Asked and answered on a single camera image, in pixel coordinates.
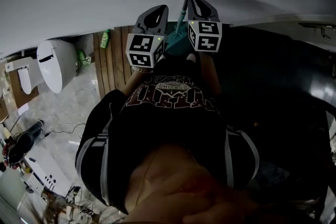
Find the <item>cleaning bottle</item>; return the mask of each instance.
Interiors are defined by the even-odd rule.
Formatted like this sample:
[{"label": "cleaning bottle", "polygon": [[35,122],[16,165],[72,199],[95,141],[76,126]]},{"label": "cleaning bottle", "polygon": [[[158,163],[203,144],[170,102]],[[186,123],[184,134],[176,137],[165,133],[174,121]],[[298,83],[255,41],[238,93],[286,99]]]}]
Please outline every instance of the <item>cleaning bottle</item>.
[{"label": "cleaning bottle", "polygon": [[100,42],[100,48],[104,48],[106,49],[108,44],[109,44],[109,38],[110,38],[110,30],[111,29],[107,29],[104,33],[103,36],[101,38],[101,42]]}]

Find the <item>wooden floor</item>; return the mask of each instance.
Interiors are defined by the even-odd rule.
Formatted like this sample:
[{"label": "wooden floor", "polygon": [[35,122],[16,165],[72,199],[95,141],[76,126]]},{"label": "wooden floor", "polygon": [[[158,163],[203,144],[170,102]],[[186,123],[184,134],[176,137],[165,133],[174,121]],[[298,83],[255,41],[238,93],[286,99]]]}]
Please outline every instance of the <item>wooden floor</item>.
[{"label": "wooden floor", "polygon": [[100,48],[103,32],[93,33],[94,58],[100,98],[114,89],[120,89],[132,75],[132,69],[125,54],[127,36],[133,26],[116,27],[110,31],[109,44]]}]

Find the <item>reflective stripe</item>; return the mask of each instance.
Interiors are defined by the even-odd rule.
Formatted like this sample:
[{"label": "reflective stripe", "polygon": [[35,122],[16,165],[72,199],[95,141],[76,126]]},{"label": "reflective stripe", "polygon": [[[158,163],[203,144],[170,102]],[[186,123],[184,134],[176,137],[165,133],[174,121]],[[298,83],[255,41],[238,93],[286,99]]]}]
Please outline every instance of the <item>reflective stripe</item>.
[{"label": "reflective stripe", "polygon": [[246,140],[247,144],[250,146],[250,148],[253,152],[253,155],[254,155],[255,168],[254,168],[253,176],[251,178],[251,180],[252,180],[256,176],[256,174],[258,172],[258,169],[259,169],[259,164],[260,164],[259,152],[258,152],[258,149],[257,149],[256,145],[253,143],[251,138],[245,132],[237,131],[237,133],[240,133],[242,135],[242,137]]},{"label": "reflective stripe", "polygon": [[104,153],[103,153],[101,170],[100,170],[100,192],[101,192],[101,197],[104,199],[107,206],[110,206],[109,188],[108,188],[108,180],[107,180],[108,154],[109,154],[109,139],[107,138],[105,147],[104,147]]},{"label": "reflective stripe", "polygon": [[77,171],[77,174],[78,174],[80,180],[82,180],[82,175],[81,175],[82,160],[83,160],[83,158],[84,158],[85,152],[88,150],[88,148],[89,148],[91,142],[92,142],[94,139],[95,139],[95,137],[88,139],[88,140],[84,143],[83,147],[81,148],[81,150],[80,150],[80,152],[79,152],[79,154],[78,154],[77,162],[76,162],[76,171]]},{"label": "reflective stripe", "polygon": [[233,177],[233,167],[232,167],[232,156],[229,144],[229,133],[225,130],[225,166],[226,166],[226,184],[227,186],[233,188],[234,177]]}]

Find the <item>white toilet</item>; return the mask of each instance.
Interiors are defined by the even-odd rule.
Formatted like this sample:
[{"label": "white toilet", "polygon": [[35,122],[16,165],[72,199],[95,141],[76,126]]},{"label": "white toilet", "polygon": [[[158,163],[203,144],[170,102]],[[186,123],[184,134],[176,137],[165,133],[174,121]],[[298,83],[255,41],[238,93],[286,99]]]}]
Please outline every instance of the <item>white toilet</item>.
[{"label": "white toilet", "polygon": [[64,89],[78,72],[75,46],[63,40],[43,41],[37,48],[37,60],[44,81],[54,93]]},{"label": "white toilet", "polygon": [[43,82],[43,77],[37,59],[32,57],[21,58],[9,62],[5,66],[6,72],[17,70],[21,87],[26,94],[30,94],[35,86]]}]

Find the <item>green bottle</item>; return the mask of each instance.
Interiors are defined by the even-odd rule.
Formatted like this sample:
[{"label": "green bottle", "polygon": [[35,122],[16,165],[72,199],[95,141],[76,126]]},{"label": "green bottle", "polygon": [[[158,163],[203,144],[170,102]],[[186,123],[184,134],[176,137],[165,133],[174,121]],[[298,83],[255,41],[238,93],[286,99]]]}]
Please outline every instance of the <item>green bottle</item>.
[{"label": "green bottle", "polygon": [[106,49],[108,44],[109,44],[109,37],[110,37],[110,30],[111,29],[107,29],[104,33],[103,36],[101,38],[101,43],[100,43],[100,48]]}]

